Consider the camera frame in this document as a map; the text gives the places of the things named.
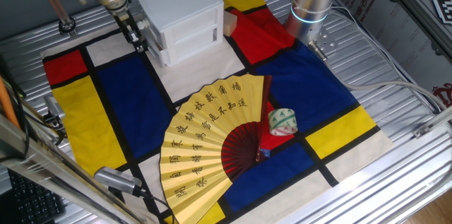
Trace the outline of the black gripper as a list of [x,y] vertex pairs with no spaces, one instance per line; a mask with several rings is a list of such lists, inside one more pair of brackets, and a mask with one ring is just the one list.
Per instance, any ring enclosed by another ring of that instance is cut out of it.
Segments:
[[140,30],[136,26],[136,22],[130,12],[126,9],[114,14],[114,18],[128,40],[138,53],[145,52],[148,49],[146,38],[142,36]]

